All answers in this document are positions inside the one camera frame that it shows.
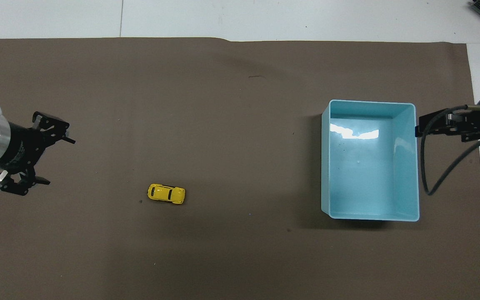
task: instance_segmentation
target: brown mat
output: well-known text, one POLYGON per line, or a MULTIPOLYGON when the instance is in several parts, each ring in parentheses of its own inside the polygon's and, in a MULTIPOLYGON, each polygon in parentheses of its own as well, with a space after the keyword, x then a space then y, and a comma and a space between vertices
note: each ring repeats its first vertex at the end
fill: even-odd
MULTIPOLYGON (((0 299, 480 299, 480 160, 418 222, 320 210, 331 99, 473 102, 463 44, 0 40, 0 103, 70 122, 26 197, 0 192, 0 299), (181 206, 146 196, 186 188, 181 206)), ((467 144, 431 137, 430 180, 467 144)))

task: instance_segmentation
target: blue plastic bin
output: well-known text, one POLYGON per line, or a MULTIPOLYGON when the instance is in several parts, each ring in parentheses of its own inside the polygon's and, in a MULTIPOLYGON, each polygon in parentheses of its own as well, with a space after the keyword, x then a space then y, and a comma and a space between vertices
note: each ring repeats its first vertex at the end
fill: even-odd
POLYGON ((416 108, 332 100, 322 114, 322 211, 335 219, 417 221, 416 108))

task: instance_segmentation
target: black cable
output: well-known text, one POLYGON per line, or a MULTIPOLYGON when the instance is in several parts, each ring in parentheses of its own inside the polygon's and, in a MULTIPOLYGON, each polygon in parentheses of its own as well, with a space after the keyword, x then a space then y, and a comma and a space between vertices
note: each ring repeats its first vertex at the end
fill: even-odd
POLYGON ((466 149, 462 154, 460 154, 452 163, 449 165, 449 167, 442 173, 440 176, 440 179, 436 182, 436 184, 433 186, 433 188, 429 191, 429 187, 427 186, 427 179, 425 178, 425 137, 427 137, 427 134, 429 133, 429 130, 433 126, 433 124, 438 121, 440 118, 446 116, 447 114, 451 114, 452 112, 456 110, 465 110, 467 109, 467 105, 461 105, 453 108, 448 108, 447 110, 443 110, 436 116, 434 116, 429 123, 427 123, 427 126, 425 126, 425 129, 423 130, 423 135, 421 137, 421 145, 420 145, 420 162, 421 162, 421 181, 423 183, 423 188, 425 189, 425 192, 427 195, 431 196, 433 195, 436 190, 438 190, 440 184, 444 182, 444 179, 451 173, 453 169, 466 157, 468 154, 470 154, 473 150, 479 148, 480 146, 480 141, 476 142, 470 148, 466 149))

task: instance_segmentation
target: white table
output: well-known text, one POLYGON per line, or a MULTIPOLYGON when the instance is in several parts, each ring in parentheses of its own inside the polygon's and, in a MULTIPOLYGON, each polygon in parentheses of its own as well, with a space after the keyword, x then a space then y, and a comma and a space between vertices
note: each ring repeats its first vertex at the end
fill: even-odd
POLYGON ((0 0, 0 38, 119 36, 467 43, 480 99, 480 16, 469 0, 0 0))

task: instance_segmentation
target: toy car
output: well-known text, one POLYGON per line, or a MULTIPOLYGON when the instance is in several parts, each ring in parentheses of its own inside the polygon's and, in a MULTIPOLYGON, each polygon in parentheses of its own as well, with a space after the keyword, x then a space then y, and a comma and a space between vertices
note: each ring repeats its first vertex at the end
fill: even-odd
POLYGON ((163 184, 151 184, 147 190, 149 199, 168 201, 173 204, 182 204, 185 201, 185 189, 163 184))

